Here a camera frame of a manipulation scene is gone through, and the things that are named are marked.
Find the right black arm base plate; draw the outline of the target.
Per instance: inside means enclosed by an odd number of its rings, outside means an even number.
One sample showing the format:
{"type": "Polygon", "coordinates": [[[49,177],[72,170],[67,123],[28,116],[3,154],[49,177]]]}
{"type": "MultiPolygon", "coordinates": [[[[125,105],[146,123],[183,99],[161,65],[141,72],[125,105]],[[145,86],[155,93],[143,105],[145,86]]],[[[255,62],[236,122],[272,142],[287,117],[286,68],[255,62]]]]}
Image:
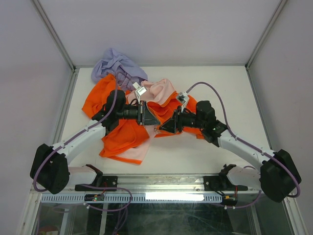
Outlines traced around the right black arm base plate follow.
{"type": "Polygon", "coordinates": [[[203,176],[205,191],[248,191],[247,186],[233,185],[226,177],[219,175],[203,176]]]}

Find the orange jacket with pink lining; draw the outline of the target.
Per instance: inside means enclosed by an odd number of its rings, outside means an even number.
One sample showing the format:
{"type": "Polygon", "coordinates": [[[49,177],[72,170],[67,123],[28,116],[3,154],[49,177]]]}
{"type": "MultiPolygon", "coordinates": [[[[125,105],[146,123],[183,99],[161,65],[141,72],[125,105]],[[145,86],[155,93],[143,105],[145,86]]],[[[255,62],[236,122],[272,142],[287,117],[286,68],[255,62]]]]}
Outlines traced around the orange jacket with pink lining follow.
{"type": "MultiPolygon", "coordinates": [[[[115,84],[115,77],[108,74],[94,86],[82,108],[88,117],[91,118],[100,111],[111,91],[115,89],[115,84]]],[[[143,81],[141,84],[147,88],[141,98],[147,102],[160,122],[164,123],[180,105],[176,99],[178,92],[168,79],[158,82],[143,81]]],[[[171,133],[159,130],[157,126],[141,126],[135,120],[122,119],[111,133],[102,138],[104,147],[99,155],[103,158],[140,165],[152,140],[170,135],[171,133]]]]}

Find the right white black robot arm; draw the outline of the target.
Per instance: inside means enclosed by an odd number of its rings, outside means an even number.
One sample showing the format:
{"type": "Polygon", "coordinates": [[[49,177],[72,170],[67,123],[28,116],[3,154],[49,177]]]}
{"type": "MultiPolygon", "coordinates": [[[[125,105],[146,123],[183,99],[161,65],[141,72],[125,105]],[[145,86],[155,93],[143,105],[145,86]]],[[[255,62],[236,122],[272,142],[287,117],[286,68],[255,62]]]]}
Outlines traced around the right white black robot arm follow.
{"type": "Polygon", "coordinates": [[[255,188],[274,202],[300,195],[301,177],[290,153],[258,147],[235,135],[216,118],[209,101],[199,101],[193,113],[179,106],[160,129],[175,134],[185,127],[199,129],[208,143],[232,152],[251,165],[248,168],[225,165],[219,173],[219,185],[223,189],[235,185],[255,188]]]}

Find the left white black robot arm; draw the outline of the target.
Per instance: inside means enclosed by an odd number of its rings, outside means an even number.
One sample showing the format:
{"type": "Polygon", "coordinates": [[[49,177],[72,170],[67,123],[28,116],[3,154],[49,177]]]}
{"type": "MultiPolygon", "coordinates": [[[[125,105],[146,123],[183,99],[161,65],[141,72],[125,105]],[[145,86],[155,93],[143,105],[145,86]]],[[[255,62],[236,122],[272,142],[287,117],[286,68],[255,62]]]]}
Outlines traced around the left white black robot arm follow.
{"type": "Polygon", "coordinates": [[[113,90],[106,103],[77,133],[51,146],[40,145],[30,171],[37,192],[60,193],[67,186],[97,190],[103,183],[103,172],[86,164],[70,167],[70,163],[87,147],[118,127],[120,120],[134,120],[137,126],[156,126],[160,122],[146,101],[127,104],[125,93],[113,90]]]}

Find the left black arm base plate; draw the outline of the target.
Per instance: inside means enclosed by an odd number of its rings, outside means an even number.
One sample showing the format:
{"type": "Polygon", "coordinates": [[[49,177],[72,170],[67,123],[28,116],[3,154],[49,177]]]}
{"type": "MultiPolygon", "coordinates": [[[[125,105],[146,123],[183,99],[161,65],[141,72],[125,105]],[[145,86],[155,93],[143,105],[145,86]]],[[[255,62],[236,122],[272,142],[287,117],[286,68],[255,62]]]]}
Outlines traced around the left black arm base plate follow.
{"type": "Polygon", "coordinates": [[[74,189],[75,191],[117,191],[117,184],[117,176],[100,175],[96,176],[91,184],[76,185],[74,189]]]}

